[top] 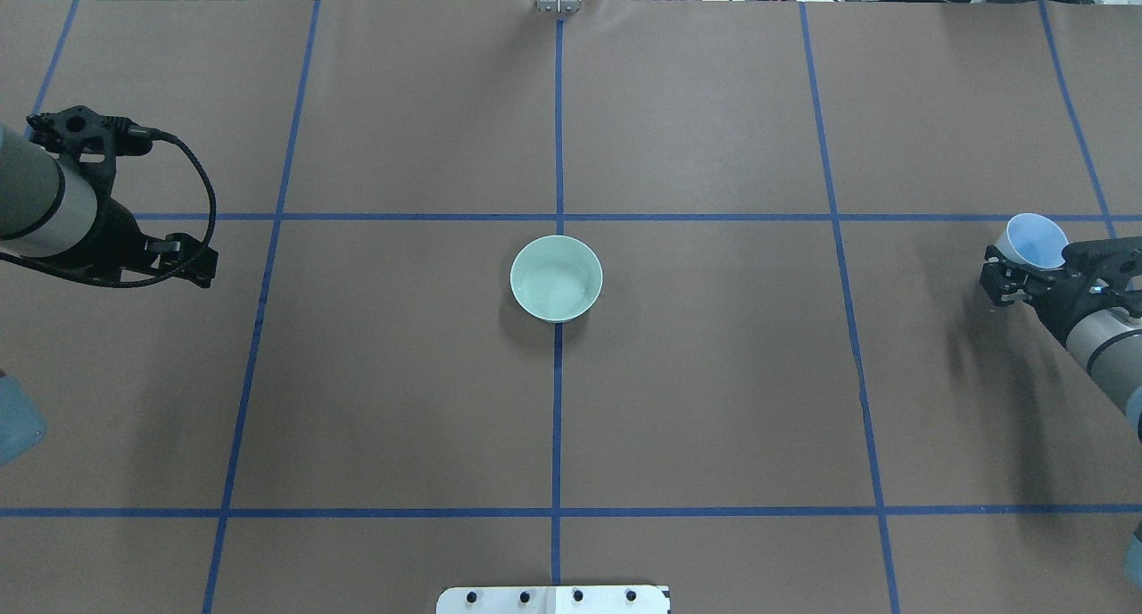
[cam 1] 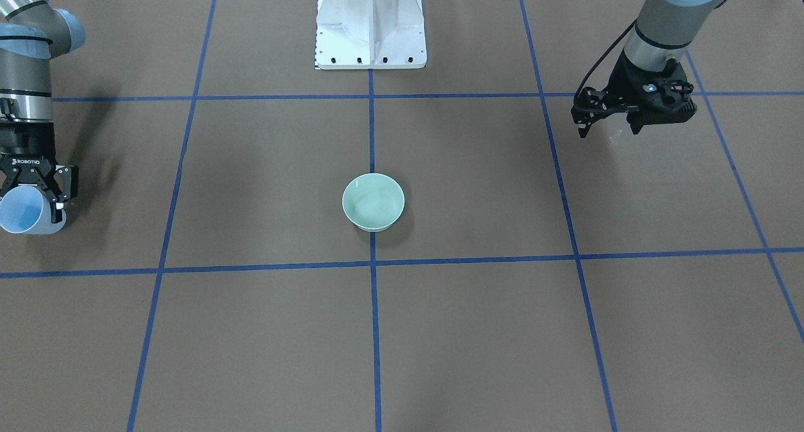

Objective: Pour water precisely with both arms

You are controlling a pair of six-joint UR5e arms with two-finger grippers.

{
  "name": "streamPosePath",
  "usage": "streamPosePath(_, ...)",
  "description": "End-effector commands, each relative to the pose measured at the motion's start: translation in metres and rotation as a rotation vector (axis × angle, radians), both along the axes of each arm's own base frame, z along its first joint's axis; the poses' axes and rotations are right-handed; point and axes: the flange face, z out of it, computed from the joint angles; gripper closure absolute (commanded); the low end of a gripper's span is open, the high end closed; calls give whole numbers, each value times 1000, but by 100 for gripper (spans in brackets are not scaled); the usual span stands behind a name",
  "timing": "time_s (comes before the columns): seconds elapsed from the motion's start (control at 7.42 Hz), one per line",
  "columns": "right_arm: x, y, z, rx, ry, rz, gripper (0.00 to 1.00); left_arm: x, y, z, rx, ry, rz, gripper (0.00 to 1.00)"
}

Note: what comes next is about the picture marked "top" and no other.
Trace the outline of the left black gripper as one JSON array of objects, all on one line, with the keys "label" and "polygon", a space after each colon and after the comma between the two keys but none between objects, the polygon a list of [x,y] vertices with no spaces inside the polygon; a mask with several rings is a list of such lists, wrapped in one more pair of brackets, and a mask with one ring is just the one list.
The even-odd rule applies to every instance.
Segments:
[{"label": "left black gripper", "polygon": [[[156,261],[148,268],[148,256]],[[82,275],[121,281],[121,273],[144,273],[151,280],[180,278],[209,289],[217,277],[218,252],[188,233],[169,233],[164,239],[148,239],[134,215],[114,197],[100,203],[88,236],[80,247]]]}]

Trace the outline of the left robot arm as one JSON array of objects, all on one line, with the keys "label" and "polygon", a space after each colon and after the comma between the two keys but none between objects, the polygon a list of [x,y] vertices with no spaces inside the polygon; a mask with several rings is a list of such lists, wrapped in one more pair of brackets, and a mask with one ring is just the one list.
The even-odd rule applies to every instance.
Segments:
[{"label": "left robot arm", "polygon": [[[187,142],[122,115],[73,106],[29,116],[29,136],[3,128],[3,261],[82,286],[131,290],[182,278],[207,289],[217,275],[212,247],[218,200]],[[207,196],[203,236],[140,229],[112,195],[119,157],[143,157],[155,143],[188,159]]]}]

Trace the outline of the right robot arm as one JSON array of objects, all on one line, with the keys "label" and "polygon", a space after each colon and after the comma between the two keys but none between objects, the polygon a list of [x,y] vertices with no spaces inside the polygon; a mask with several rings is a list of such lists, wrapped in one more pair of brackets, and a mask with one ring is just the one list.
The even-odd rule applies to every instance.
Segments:
[{"label": "right robot arm", "polygon": [[1019,262],[988,245],[980,284],[996,306],[1026,302],[1040,324],[1139,433],[1141,292],[1139,239],[1102,239],[1062,248],[1062,265]]}]

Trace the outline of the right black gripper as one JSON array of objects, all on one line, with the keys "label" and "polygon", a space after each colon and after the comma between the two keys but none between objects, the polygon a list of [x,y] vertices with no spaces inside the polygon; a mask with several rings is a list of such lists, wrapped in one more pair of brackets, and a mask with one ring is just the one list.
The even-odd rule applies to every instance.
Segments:
[{"label": "right black gripper", "polygon": [[1141,273],[1141,239],[1103,239],[1067,245],[1063,268],[1049,273],[1007,259],[987,245],[979,278],[992,305],[1027,302],[1056,341],[1065,344],[1073,328],[1096,312],[1121,308],[1133,320],[1141,314],[1141,293],[1129,281]]}]

